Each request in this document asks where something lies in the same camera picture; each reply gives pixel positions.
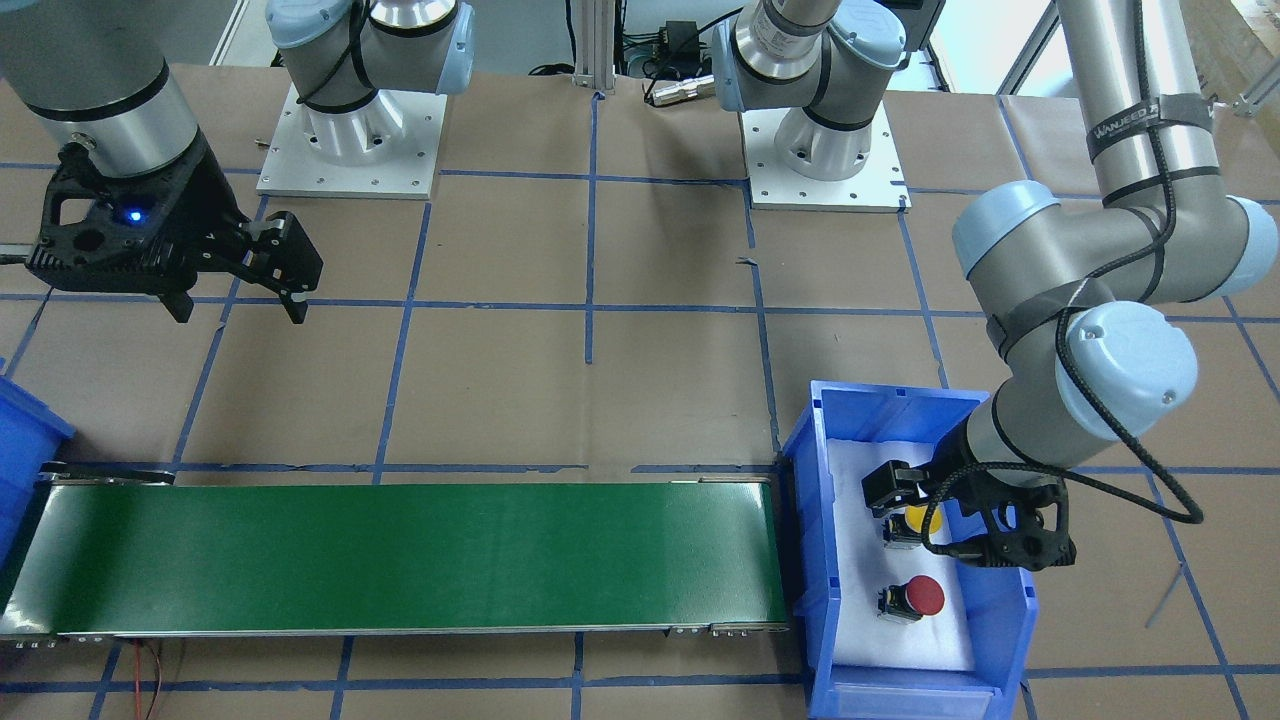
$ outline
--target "cardboard box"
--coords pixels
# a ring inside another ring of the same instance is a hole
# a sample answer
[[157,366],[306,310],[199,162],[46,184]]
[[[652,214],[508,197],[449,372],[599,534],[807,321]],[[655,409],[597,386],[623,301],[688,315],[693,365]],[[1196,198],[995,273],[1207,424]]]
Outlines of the cardboard box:
[[[1280,55],[1280,0],[1184,0],[1192,58],[1206,97],[1230,104]],[[1280,155],[1280,97],[1256,118]]]

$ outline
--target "black strap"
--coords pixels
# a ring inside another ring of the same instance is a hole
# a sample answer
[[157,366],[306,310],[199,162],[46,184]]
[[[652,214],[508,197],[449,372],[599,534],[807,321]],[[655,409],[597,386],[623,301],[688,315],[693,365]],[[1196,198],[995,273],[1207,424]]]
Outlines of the black strap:
[[1115,300],[1111,290],[1098,279],[1084,278],[1060,284],[1018,304],[1005,315],[987,318],[987,337],[1001,357],[1027,333],[1057,318],[1062,310],[1088,310]]
[[1089,160],[1126,137],[1170,126],[1194,126],[1212,132],[1213,117],[1204,99],[1194,92],[1148,97],[1120,110],[1089,131],[1085,137],[1089,145]]

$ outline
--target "blue plastic bin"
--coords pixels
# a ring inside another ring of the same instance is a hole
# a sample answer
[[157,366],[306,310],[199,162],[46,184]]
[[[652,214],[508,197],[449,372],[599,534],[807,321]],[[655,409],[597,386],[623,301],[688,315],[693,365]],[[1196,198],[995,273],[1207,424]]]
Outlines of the blue plastic bin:
[[0,377],[0,564],[27,511],[40,465],[73,434],[47,405]]
[[[1025,570],[957,566],[973,646],[972,673],[832,664],[841,593],[827,441],[937,443],[987,393],[820,380],[810,383],[809,392],[809,406],[782,450],[794,464],[800,516],[805,592],[795,614],[804,624],[813,669],[809,716],[1006,720],[1018,698],[1038,611]],[[943,503],[954,537],[982,532],[982,519],[963,518],[955,505]]]

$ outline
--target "white foam padding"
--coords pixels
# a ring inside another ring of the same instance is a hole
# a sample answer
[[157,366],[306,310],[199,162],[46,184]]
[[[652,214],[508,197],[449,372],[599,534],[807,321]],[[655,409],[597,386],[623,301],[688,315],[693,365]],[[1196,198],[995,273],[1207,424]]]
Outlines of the white foam padding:
[[[923,547],[886,548],[883,519],[877,520],[863,497],[863,478],[888,460],[913,466],[933,455],[929,445],[914,442],[827,441],[835,480],[836,561],[840,571],[840,619],[836,624],[837,665],[973,670],[973,647],[955,560]],[[933,534],[937,544],[951,541],[946,523]],[[879,618],[877,601],[888,585],[928,575],[942,585],[942,612],[904,625]]]

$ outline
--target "light blue joint cover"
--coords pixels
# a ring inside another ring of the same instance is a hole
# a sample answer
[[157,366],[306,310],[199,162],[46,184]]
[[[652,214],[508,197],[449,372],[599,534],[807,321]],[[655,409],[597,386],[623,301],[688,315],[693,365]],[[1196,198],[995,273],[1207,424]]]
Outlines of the light blue joint cover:
[[906,56],[902,20],[874,0],[845,0],[829,27],[837,42],[878,68],[892,70]]
[[440,81],[435,86],[439,95],[461,95],[471,85],[471,68],[476,61],[475,23],[471,22],[475,10],[462,3],[458,17],[453,19],[453,35],[449,37],[449,53],[440,68]]
[[[1155,307],[1115,300],[1079,314],[1066,337],[1080,375],[1134,437],[1196,389],[1196,348]],[[1055,366],[1057,392],[1075,421],[1100,439],[1120,439],[1080,395],[1062,361]]]
[[351,0],[271,0],[266,4],[266,27],[280,50],[306,45],[342,22]]
[[0,13],[12,13],[23,8],[29,8],[40,0],[0,0]]
[[737,56],[733,54],[733,24],[737,18],[721,20],[712,28],[712,74],[716,77],[716,97],[721,109],[742,113],[742,88],[737,76]]
[[1051,205],[1060,205],[1053,192],[1036,181],[1006,182],[974,200],[951,228],[951,241],[964,277],[1005,236],[1028,218]]
[[1267,214],[1262,205],[1248,197],[1234,195],[1228,195],[1228,197],[1244,209],[1244,215],[1249,220],[1249,237],[1244,243],[1244,255],[1231,270],[1231,275],[1217,290],[1208,293],[1208,297],[1235,295],[1253,287],[1253,283],[1266,277],[1276,261],[1276,250],[1280,249],[1280,231],[1276,229],[1275,219]]

